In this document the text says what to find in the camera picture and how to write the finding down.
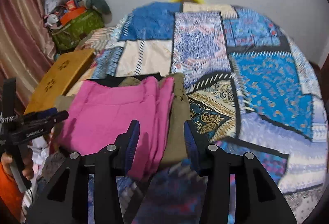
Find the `person's left hand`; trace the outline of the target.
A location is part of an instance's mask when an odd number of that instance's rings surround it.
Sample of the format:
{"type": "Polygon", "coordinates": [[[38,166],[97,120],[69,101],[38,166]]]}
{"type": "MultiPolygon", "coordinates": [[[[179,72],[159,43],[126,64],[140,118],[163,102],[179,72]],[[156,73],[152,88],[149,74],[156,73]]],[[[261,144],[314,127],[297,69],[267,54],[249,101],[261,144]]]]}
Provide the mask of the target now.
{"type": "Polygon", "coordinates": [[[18,147],[4,150],[1,155],[1,164],[5,174],[17,182],[22,178],[29,181],[34,177],[31,144],[31,142],[28,142],[18,147]]]}

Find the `orange sleeve forearm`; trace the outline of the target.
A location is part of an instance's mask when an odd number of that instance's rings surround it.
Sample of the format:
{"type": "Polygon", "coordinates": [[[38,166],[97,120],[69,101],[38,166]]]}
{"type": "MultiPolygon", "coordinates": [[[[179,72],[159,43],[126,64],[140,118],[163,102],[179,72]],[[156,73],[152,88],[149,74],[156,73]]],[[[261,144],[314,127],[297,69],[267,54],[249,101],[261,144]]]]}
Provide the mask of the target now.
{"type": "Polygon", "coordinates": [[[1,164],[1,199],[17,221],[21,220],[23,197],[15,179],[5,172],[1,164]]]}

